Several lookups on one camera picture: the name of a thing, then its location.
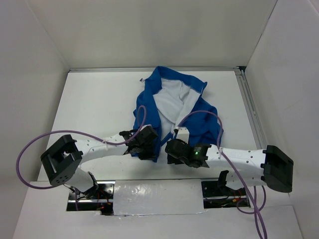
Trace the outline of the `blue jacket with white lining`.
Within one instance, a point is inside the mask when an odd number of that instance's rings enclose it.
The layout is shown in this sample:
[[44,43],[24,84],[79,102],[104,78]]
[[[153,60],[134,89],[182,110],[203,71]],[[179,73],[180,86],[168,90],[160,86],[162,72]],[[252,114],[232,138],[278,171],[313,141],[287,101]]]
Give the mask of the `blue jacket with white lining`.
[[157,162],[161,147],[173,138],[174,129],[180,125],[189,131],[189,144],[217,144],[223,129],[216,118],[217,108],[203,99],[207,86],[195,76],[157,66],[145,79],[144,90],[137,96],[134,129],[140,124],[150,124],[158,134],[153,162]]

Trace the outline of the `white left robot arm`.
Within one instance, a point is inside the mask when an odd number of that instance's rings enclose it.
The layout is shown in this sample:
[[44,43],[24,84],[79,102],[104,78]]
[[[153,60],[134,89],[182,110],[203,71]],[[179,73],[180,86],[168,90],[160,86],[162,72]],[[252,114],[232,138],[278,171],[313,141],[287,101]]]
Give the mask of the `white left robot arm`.
[[70,134],[61,136],[40,157],[51,186],[67,184],[87,199],[97,196],[98,183],[94,175],[80,168],[80,164],[107,156],[136,155],[140,160],[155,159],[155,142],[158,134],[146,125],[129,142],[119,145],[133,136],[132,131],[122,131],[106,139],[75,140]]

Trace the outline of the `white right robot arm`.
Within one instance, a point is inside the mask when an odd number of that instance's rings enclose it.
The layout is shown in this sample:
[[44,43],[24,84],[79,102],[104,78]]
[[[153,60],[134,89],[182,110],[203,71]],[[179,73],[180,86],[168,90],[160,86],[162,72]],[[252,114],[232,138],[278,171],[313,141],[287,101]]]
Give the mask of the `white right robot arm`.
[[238,150],[205,143],[190,146],[180,139],[173,139],[167,143],[165,152],[168,164],[223,167],[217,184],[222,195],[229,195],[244,185],[267,186],[281,193],[290,193],[293,189],[294,162],[274,145],[259,150]]

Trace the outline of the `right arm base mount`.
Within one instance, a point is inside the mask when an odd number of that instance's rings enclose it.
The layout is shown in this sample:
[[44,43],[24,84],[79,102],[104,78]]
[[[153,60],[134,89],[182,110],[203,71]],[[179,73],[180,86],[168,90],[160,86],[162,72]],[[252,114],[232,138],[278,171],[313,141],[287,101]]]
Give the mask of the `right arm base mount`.
[[201,181],[203,206],[205,209],[250,207],[244,188],[233,190],[219,187],[217,181]]

